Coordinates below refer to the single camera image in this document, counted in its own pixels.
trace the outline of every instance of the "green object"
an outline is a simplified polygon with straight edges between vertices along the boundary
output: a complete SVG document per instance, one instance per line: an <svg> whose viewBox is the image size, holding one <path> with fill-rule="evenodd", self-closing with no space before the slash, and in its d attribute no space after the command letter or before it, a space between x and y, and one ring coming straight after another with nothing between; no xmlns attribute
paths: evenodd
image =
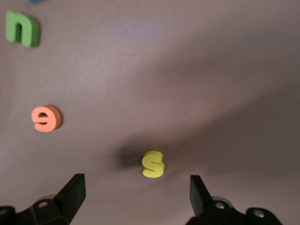
<svg viewBox="0 0 300 225"><path fill-rule="evenodd" d="M28 48L37 46L39 40L37 21L22 13L7 11L6 38L10 42L22 42Z"/></svg>

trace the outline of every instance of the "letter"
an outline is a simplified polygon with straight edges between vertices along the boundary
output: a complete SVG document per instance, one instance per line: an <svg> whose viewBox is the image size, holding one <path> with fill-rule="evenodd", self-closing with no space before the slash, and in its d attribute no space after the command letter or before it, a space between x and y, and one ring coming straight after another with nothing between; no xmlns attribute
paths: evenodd
<svg viewBox="0 0 300 225"><path fill-rule="evenodd" d="M31 119L36 123L34 128L40 132L51 132L59 128L61 124L60 112L52 105L35 108Z"/></svg>
<svg viewBox="0 0 300 225"><path fill-rule="evenodd" d="M37 46L39 40L37 21L30 16L11 10L7 11L6 38L10 42L22 42L26 47Z"/></svg>
<svg viewBox="0 0 300 225"><path fill-rule="evenodd" d="M149 178L157 178L163 175L165 165L162 162L163 154L159 151L148 151L142 158L142 165L145 167L143 175Z"/></svg>

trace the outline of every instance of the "silver screw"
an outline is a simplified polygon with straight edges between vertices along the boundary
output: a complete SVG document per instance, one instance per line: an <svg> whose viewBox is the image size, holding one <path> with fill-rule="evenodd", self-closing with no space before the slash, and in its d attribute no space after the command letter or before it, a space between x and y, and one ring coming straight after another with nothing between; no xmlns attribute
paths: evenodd
<svg viewBox="0 0 300 225"><path fill-rule="evenodd" d="M223 203L221 203L221 202L217 202L215 206L216 206L218 209L220 209L220 210L223 210L223 209L225 209L225 206L224 206L224 204L223 204Z"/></svg>
<svg viewBox="0 0 300 225"><path fill-rule="evenodd" d="M48 204L48 202L41 202L38 207L39 208L42 208L42 207L45 207L46 205Z"/></svg>
<svg viewBox="0 0 300 225"><path fill-rule="evenodd" d="M0 216L4 215L6 213L6 210L0 210Z"/></svg>
<svg viewBox="0 0 300 225"><path fill-rule="evenodd" d="M262 211L260 211L260 210L254 210L253 213L257 217L264 218L264 213Z"/></svg>

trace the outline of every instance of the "gray surface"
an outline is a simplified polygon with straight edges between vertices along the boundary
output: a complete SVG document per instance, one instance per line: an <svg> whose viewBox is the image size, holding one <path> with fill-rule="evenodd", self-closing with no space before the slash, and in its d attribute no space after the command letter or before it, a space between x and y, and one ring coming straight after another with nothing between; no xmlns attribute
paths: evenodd
<svg viewBox="0 0 300 225"><path fill-rule="evenodd" d="M38 19L38 48L5 12ZM182 225L189 176L245 212L299 222L300 1L0 1L0 205L23 210L85 173L72 225ZM31 111L63 125L39 133ZM161 178L140 157L165 156Z"/></svg>

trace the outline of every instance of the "black object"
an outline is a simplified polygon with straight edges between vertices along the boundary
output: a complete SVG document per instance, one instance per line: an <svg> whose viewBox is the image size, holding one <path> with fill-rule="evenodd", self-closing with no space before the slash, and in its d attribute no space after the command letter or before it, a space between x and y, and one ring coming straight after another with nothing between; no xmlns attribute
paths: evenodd
<svg viewBox="0 0 300 225"><path fill-rule="evenodd" d="M85 199L84 174L76 174L53 198L43 199L15 213L0 207L0 225L69 225Z"/></svg>
<svg viewBox="0 0 300 225"><path fill-rule="evenodd" d="M190 201L195 217L186 225L282 225L268 210L250 208L242 214L223 201L214 201L198 175L191 175Z"/></svg>

